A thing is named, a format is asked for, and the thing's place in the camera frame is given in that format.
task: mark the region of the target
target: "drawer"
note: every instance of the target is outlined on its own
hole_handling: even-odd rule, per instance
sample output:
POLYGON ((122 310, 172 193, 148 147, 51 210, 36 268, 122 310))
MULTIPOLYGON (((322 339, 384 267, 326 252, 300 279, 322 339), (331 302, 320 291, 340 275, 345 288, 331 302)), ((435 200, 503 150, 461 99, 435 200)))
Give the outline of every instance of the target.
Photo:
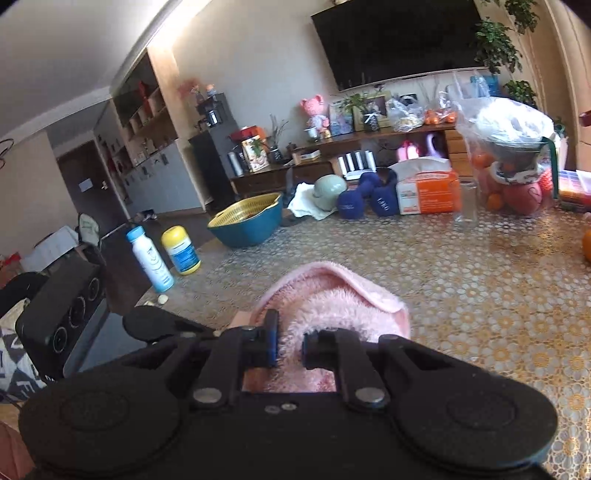
POLYGON ((460 177, 472 177, 472 166, 468 160, 468 154, 455 153, 449 155, 452 168, 460 177))
POLYGON ((449 153, 467 153, 468 149, 463 138, 454 138, 447 140, 447 151, 449 153))
POLYGON ((453 130, 445 130, 445 138, 446 140, 463 140, 463 136, 459 134, 459 132, 454 128, 453 130))

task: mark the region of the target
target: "white bottle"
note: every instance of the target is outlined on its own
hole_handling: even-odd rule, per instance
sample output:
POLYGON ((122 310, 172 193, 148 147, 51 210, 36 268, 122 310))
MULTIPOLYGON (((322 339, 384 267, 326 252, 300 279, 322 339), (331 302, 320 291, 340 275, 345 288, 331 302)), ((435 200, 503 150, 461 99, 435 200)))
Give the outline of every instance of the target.
POLYGON ((167 291, 174 285, 174 278, 164 264, 152 240, 140 226, 127 233, 135 258, 138 259, 146 275, 158 293, 167 291))

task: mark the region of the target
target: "television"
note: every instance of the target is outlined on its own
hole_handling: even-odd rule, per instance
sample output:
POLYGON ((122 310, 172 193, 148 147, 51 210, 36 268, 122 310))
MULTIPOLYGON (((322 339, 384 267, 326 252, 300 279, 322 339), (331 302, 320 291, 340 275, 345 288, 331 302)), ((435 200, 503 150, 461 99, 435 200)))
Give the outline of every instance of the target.
POLYGON ((312 16, 339 90, 481 67, 475 0, 350 0, 312 16))

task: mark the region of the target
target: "white towel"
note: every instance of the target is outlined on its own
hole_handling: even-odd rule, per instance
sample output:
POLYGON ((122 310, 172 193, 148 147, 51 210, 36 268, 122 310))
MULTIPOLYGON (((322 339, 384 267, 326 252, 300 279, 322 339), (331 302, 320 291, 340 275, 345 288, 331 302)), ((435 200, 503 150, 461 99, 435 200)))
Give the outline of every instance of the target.
POLYGON ((300 183, 295 189, 295 196, 287 206, 291 213, 296 217, 312 215, 316 220, 323 220, 331 213, 336 212, 336 208, 327 212, 319 209, 313 200, 314 186, 308 183, 300 183))

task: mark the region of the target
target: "storage box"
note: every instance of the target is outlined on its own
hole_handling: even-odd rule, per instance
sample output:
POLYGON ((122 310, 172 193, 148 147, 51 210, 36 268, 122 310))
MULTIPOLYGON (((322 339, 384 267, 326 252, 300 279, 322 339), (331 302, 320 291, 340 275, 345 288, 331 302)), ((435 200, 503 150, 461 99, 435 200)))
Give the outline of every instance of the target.
POLYGON ((458 179, 454 171, 430 171, 399 181, 396 191, 400 215, 453 212, 457 198, 453 182, 458 179))

